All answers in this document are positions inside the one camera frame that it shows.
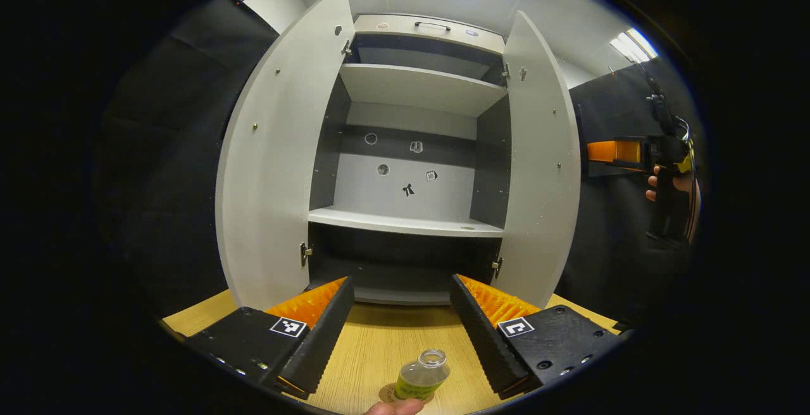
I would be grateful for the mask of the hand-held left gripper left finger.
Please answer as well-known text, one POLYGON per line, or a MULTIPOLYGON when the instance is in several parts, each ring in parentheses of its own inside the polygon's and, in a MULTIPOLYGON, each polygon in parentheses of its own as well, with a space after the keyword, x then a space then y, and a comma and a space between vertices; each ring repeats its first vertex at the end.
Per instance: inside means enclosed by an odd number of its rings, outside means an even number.
POLYGON ((354 303, 354 280, 345 276, 266 311, 235 309, 183 343, 256 387, 306 400, 318 389, 354 303))

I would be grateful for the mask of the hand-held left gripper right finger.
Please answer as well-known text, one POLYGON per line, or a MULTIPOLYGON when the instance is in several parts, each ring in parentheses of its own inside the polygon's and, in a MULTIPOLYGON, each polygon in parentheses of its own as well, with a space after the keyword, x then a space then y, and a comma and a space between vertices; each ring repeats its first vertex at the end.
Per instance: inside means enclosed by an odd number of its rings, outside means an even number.
POLYGON ((570 306, 538 308, 460 274, 449 299, 501 400, 575 374, 625 339, 570 306))

